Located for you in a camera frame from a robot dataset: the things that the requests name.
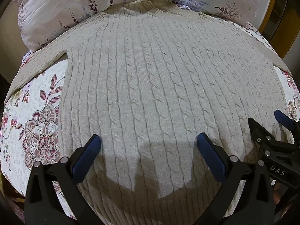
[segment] cable knit pattern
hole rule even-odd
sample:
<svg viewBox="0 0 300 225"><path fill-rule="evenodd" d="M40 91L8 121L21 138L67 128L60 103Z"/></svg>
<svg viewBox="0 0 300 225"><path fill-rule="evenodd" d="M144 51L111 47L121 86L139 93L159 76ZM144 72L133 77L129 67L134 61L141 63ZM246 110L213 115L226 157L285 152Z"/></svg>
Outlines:
<svg viewBox="0 0 300 225"><path fill-rule="evenodd" d="M84 198L106 224L193 224L220 187L195 146L199 133L249 162L257 158L249 117L284 138L273 65L288 69L238 30L166 0L110 8L35 52L9 95L66 52L62 155L92 134L103 142L79 185Z"/></svg>

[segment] leaf print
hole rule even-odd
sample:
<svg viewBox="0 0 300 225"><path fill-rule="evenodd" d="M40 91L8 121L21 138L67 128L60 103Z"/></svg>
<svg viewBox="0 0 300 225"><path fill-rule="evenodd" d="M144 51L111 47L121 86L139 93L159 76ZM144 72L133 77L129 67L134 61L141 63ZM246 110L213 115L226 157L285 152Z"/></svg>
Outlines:
<svg viewBox="0 0 300 225"><path fill-rule="evenodd" d="M18 123L17 118L13 118L13 119L11 120L11 122L10 122L10 126L11 126L12 128L14 128L14 127L17 125L17 123Z"/></svg>
<svg viewBox="0 0 300 225"><path fill-rule="evenodd" d="M23 138L22 147L23 147L24 151L26 151L26 149L29 147L29 144L28 144L28 141L26 139L26 136Z"/></svg>
<svg viewBox="0 0 300 225"><path fill-rule="evenodd" d="M70 218L77 220L76 217L74 217L73 214L70 214Z"/></svg>
<svg viewBox="0 0 300 225"><path fill-rule="evenodd" d="M22 131L20 132L20 135L19 135L19 140L20 140L20 139L23 137L24 133L25 133L25 131L24 131L24 130L22 130Z"/></svg>
<svg viewBox="0 0 300 225"><path fill-rule="evenodd" d="M47 96L45 91L40 91L40 98L44 101L46 100Z"/></svg>
<svg viewBox="0 0 300 225"><path fill-rule="evenodd" d="M70 25L63 25L63 23L62 22L60 22L59 21L59 23L60 23L60 26L62 26L64 29L66 29L66 30L68 30L68 29L70 29L71 28L71 26Z"/></svg>
<svg viewBox="0 0 300 225"><path fill-rule="evenodd" d="M97 9L97 4L96 4L96 1L93 1L93 0L89 0L90 2L90 10L91 11L94 11L94 14L97 14L98 13L98 9Z"/></svg>
<svg viewBox="0 0 300 225"><path fill-rule="evenodd" d="M58 86L54 91L51 92L51 94L55 94L55 93L58 93L58 92L61 92L61 91L62 91L62 86Z"/></svg>
<svg viewBox="0 0 300 225"><path fill-rule="evenodd" d="M59 112L59 106L55 107L55 114L57 118L58 118L58 112Z"/></svg>
<svg viewBox="0 0 300 225"><path fill-rule="evenodd" d="M112 6L113 5L113 0L110 0L110 6Z"/></svg>
<svg viewBox="0 0 300 225"><path fill-rule="evenodd" d="M57 77L56 77L56 74L54 74L52 79L51 79L50 89L52 89L52 90L54 89L56 80L57 80Z"/></svg>
<svg viewBox="0 0 300 225"><path fill-rule="evenodd" d="M296 112L297 107L295 105L295 102L293 104L292 100L289 100L288 109L289 109L289 117L297 121L297 112Z"/></svg>
<svg viewBox="0 0 300 225"><path fill-rule="evenodd" d="M293 98L294 98L294 107L295 107L295 109L297 110L295 97L293 97Z"/></svg>
<svg viewBox="0 0 300 225"><path fill-rule="evenodd" d="M74 21L76 24L78 24L79 21L75 18L74 14L71 12L70 7L69 7L69 10L70 10L70 14L71 14L71 17L72 17L73 21Z"/></svg>
<svg viewBox="0 0 300 225"><path fill-rule="evenodd" d="M28 96L30 96L30 94L28 92L29 92L29 90L24 94L22 102L28 103Z"/></svg>
<svg viewBox="0 0 300 225"><path fill-rule="evenodd" d="M23 125L21 123L19 123L16 127L16 129L23 129Z"/></svg>
<svg viewBox="0 0 300 225"><path fill-rule="evenodd" d="M31 120L37 121L39 119L40 115L41 115L41 111L35 111L33 113L33 115L32 115L32 119Z"/></svg>
<svg viewBox="0 0 300 225"><path fill-rule="evenodd" d="M49 101L49 104L53 104L53 103L57 102L59 99L60 99L60 96L53 97L53 98Z"/></svg>

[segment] floral bedspread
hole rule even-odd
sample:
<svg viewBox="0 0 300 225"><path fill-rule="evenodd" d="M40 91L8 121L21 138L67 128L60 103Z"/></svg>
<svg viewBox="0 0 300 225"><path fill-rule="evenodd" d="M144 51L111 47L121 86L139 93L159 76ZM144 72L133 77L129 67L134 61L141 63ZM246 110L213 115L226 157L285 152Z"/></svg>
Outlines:
<svg viewBox="0 0 300 225"><path fill-rule="evenodd" d="M254 27L251 29L251 25L236 26L241 29L241 33L248 33L273 50ZM20 70L30 58L30 53L24 56ZM0 130L1 169L4 176L23 195L35 161L51 164L61 158L57 136L58 112L67 64L68 60L53 64L16 92L5 105ZM292 77L277 67L274 70L286 96L289 116L300 120L300 94ZM66 214L73 217L59 185L54 183L54 187Z"/></svg>

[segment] clamp jaw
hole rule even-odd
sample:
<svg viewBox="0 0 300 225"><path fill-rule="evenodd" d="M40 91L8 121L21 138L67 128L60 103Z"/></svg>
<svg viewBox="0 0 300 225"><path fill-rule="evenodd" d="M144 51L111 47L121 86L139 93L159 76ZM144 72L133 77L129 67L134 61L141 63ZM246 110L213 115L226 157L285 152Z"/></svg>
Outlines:
<svg viewBox="0 0 300 225"><path fill-rule="evenodd" d="M70 158L56 164L33 164L25 198L26 225L90 225L103 224L87 204L76 185L83 182L101 149L101 139L94 134L84 147ZM57 181L77 220L68 217L57 198L52 182Z"/></svg>

